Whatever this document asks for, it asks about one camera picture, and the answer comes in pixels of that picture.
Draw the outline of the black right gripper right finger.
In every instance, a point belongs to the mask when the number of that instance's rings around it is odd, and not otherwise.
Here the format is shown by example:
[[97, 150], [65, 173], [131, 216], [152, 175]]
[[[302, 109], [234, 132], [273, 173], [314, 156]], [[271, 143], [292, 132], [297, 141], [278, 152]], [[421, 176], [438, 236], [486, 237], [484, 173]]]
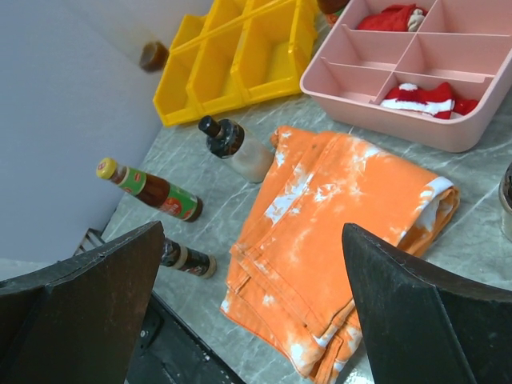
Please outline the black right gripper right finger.
[[509, 383], [511, 292], [347, 223], [342, 248], [376, 383]]

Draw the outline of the yellow plastic bin organizer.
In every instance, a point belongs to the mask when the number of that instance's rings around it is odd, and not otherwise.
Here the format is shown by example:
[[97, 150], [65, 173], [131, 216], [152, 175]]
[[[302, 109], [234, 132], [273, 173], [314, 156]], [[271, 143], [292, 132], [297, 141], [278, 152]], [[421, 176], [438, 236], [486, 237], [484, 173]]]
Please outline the yellow plastic bin organizer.
[[185, 15], [153, 98], [162, 124], [299, 93], [318, 12], [315, 1], [215, 1]]

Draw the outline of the aluminium frame rail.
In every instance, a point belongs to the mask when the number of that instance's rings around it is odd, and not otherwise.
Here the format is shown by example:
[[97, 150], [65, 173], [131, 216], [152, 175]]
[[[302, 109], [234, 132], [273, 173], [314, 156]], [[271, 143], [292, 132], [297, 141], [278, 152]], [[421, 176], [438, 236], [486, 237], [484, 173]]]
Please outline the aluminium frame rail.
[[102, 232], [93, 228], [89, 228], [84, 237], [80, 241], [78, 248], [74, 252], [74, 256], [83, 254], [104, 245], [106, 241], [102, 238]]

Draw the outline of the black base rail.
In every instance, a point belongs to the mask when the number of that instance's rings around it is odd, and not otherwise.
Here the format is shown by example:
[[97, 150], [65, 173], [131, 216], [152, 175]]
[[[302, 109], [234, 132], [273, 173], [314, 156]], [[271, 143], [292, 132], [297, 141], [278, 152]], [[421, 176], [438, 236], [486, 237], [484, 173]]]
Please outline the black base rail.
[[152, 293], [126, 383], [243, 384], [156, 293]]

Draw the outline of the red white sock bottom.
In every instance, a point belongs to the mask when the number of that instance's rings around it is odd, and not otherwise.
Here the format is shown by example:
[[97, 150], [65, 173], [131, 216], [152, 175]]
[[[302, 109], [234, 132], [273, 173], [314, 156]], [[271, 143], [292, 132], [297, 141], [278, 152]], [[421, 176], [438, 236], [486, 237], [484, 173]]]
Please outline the red white sock bottom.
[[380, 106], [450, 120], [472, 112], [478, 106], [478, 100], [457, 97], [448, 82], [431, 90], [413, 83], [401, 83], [387, 93]]

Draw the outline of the dark spice shaker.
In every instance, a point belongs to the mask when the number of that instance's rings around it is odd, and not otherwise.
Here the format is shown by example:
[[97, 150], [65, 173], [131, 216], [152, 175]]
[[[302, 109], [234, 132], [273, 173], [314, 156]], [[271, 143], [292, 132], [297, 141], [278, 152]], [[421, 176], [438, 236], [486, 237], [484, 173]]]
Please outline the dark spice shaker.
[[164, 238], [160, 265], [204, 279], [211, 278], [217, 269], [215, 257], [191, 249], [169, 238]]

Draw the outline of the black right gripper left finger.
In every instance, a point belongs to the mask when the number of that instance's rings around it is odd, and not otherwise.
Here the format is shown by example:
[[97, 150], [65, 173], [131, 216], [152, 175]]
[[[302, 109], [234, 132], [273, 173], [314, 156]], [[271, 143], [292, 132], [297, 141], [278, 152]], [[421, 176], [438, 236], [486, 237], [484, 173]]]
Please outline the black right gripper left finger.
[[142, 329], [164, 233], [149, 222], [1, 283], [3, 383], [122, 383]]

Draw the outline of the brown spice jar under gripper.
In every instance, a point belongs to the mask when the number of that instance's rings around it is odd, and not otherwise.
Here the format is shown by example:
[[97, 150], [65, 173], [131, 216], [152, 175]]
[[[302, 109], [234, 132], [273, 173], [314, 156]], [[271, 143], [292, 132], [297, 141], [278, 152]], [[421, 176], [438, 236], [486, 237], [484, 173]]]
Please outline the brown spice jar under gripper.
[[498, 188], [499, 201], [502, 205], [502, 232], [509, 241], [512, 239], [511, 175], [512, 163], [508, 165]]

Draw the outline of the pink divided tray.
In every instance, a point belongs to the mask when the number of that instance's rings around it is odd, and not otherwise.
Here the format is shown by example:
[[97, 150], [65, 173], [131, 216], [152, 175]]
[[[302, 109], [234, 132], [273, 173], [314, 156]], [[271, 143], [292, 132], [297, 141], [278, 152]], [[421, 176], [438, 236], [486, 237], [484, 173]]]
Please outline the pink divided tray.
[[[427, 10], [416, 32], [358, 30], [388, 6]], [[442, 120], [380, 106], [401, 83], [431, 90], [448, 82], [478, 100], [469, 114]], [[511, 86], [508, 1], [352, 1], [304, 72], [300, 86], [335, 121], [451, 153], [474, 147]]]

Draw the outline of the sauce bottle green label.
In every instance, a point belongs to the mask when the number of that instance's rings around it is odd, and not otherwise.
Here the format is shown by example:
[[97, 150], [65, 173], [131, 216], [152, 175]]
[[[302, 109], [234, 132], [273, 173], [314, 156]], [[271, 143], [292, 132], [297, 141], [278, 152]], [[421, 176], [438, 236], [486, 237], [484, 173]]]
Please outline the sauce bottle green label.
[[115, 184], [144, 204], [185, 222], [195, 221], [202, 213], [200, 197], [158, 176], [130, 166], [113, 158], [104, 158], [96, 175]]

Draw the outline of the white bottle black cap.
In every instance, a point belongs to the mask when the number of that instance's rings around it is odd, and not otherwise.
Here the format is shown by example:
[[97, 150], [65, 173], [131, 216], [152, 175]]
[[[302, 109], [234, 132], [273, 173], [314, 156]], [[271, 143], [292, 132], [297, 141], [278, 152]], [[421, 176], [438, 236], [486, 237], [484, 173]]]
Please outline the white bottle black cap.
[[231, 119], [215, 120], [210, 115], [200, 119], [198, 128], [206, 135], [209, 152], [248, 182], [263, 182], [274, 153], [247, 129]]

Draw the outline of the small brown glass jar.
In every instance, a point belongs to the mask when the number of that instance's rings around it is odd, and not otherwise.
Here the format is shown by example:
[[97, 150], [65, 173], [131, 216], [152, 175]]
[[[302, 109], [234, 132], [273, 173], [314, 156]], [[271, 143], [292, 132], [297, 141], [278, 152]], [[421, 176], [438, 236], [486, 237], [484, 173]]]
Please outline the small brown glass jar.
[[148, 42], [142, 48], [139, 67], [147, 73], [163, 70], [169, 57], [168, 49], [160, 42]]

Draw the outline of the red sock middle compartment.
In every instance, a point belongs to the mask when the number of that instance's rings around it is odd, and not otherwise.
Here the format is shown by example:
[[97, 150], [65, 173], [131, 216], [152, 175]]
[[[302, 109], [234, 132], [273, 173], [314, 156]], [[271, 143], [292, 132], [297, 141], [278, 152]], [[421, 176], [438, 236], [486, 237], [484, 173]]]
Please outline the red sock middle compartment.
[[427, 10], [416, 4], [392, 5], [378, 14], [366, 16], [360, 21], [357, 29], [384, 32], [416, 32], [427, 14]]

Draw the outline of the orange tie-dye cloth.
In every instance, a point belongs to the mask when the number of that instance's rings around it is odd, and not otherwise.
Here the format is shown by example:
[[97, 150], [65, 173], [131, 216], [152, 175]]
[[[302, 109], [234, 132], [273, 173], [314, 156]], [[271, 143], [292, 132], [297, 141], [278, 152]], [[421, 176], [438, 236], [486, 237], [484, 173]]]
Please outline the orange tie-dye cloth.
[[349, 134], [291, 126], [231, 248], [221, 309], [315, 383], [332, 383], [362, 331], [342, 229], [355, 223], [423, 255], [460, 201], [447, 178]]

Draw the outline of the sauce bottle yellow cap back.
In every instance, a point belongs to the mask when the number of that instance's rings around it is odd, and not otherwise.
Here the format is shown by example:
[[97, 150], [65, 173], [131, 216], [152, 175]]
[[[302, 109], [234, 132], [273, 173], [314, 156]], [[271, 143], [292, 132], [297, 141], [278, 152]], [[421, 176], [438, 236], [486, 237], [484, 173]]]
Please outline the sauce bottle yellow cap back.
[[349, 2], [350, 0], [317, 0], [318, 8], [330, 27], [334, 26]]

